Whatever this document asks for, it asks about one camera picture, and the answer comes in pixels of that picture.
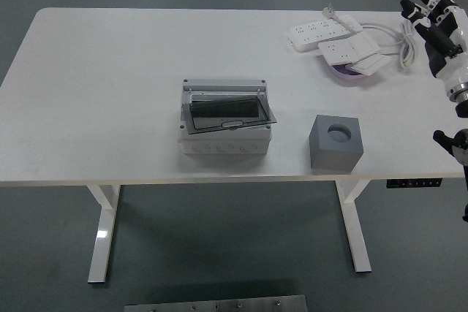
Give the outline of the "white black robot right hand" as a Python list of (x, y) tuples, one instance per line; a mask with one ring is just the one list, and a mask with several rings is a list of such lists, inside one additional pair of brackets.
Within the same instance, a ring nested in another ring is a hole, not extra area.
[(401, 0), (404, 18), (425, 41), (432, 75), (452, 102), (467, 100), (467, 13), (454, 0)]

